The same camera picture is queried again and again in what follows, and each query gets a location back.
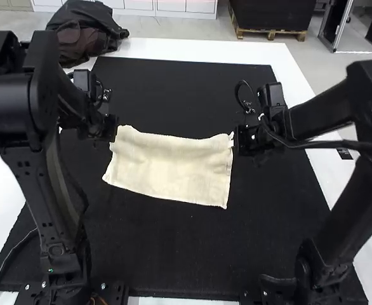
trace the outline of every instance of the towel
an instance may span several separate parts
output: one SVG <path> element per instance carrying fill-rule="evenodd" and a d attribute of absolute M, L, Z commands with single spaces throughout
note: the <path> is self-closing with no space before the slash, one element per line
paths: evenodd
<path fill-rule="evenodd" d="M 226 209 L 233 136 L 186 139 L 118 126 L 103 180 L 155 198 Z"/>

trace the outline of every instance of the black mounting plate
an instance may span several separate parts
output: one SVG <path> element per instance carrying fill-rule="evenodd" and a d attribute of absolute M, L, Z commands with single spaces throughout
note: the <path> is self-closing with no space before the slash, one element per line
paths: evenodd
<path fill-rule="evenodd" d="M 108 282 L 94 280 L 91 282 L 91 291 L 98 297 L 101 297 L 108 305 L 127 305 L 129 289 L 121 281 Z M 63 305 L 61 299 L 56 299 L 55 302 L 49 300 L 48 287 L 42 288 L 41 282 L 26 283 L 21 287 L 15 305 Z M 89 300 L 90 305 L 104 304 L 100 302 L 98 297 L 94 297 L 95 302 Z"/>

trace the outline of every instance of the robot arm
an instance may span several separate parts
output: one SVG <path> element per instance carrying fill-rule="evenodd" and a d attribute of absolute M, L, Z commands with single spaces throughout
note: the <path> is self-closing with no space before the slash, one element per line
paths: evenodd
<path fill-rule="evenodd" d="M 244 109 L 250 124 L 237 127 L 236 146 L 242 156 L 257 158 L 284 149 L 311 148 L 347 148 L 361 153 L 325 224 L 302 243 L 295 279 L 260 277 L 263 304 L 345 303 L 340 283 L 372 235 L 372 61 L 348 66 L 347 74 L 338 85 L 291 109 L 280 83 L 265 85 L 257 92 L 259 111 Z M 359 142 L 309 141 L 351 123 Z"/>
<path fill-rule="evenodd" d="M 75 71 L 73 82 L 66 76 L 54 32 L 36 31 L 30 43 L 0 32 L 0 155 L 36 223 L 44 281 L 66 304 L 90 299 L 91 262 L 82 213 L 62 173 L 59 127 L 113 141 L 116 117 L 108 113 L 110 92 L 100 85 L 87 70 Z"/>

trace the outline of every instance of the floor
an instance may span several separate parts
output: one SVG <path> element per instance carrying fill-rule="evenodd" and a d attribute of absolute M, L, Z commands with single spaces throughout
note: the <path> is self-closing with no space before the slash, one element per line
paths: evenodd
<path fill-rule="evenodd" d="M 226 1 L 219 0 L 217 20 L 120 15 L 114 16 L 114 19 L 120 26 L 128 28 L 132 37 L 237 41 Z M 29 40 L 34 30 L 46 27 L 51 16 L 52 13 L 0 11 L 0 30 L 13 30 L 20 39 Z M 276 43 L 286 43 L 316 94 L 342 80 L 346 75 L 345 68 L 351 62 L 372 59 L 372 55 L 365 54 L 331 54 L 317 38 L 321 19 L 320 15 L 313 17 L 304 43 L 299 43 L 288 35 L 276 36 L 275 39 Z M 365 16 L 360 19 L 352 18 L 345 28 L 339 50 L 371 50 L 371 45 L 362 38 L 365 23 Z M 267 38 L 258 34 L 245 37 L 244 41 L 266 42 Z M 345 128 L 340 133 L 344 138 L 356 137 L 352 127 Z"/>

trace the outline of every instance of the black mat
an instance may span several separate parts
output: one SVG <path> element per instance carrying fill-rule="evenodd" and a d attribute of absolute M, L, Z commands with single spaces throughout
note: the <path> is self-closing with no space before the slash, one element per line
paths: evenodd
<path fill-rule="evenodd" d="M 189 138 L 230 133 L 241 122 L 233 96 L 240 79 L 253 88 L 275 81 L 272 69 L 259 65 L 99 58 L 94 71 L 114 90 L 112 110 L 120 124 Z M 107 185 L 101 177 L 111 158 L 108 144 L 80 142 L 74 132 L 63 132 L 62 151 L 91 201 L 86 229 L 93 276 L 119 278 L 132 295 L 237 299 L 242 289 L 257 291 L 261 273 L 293 276 L 301 241 L 329 212 L 304 151 L 275 155 L 259 169 L 235 156 L 226 210 Z M 0 263 L 33 227 L 24 208 Z M 0 289 L 18 290 L 40 279 L 36 239 L 15 259 Z M 363 296 L 355 273 L 345 288 Z"/>

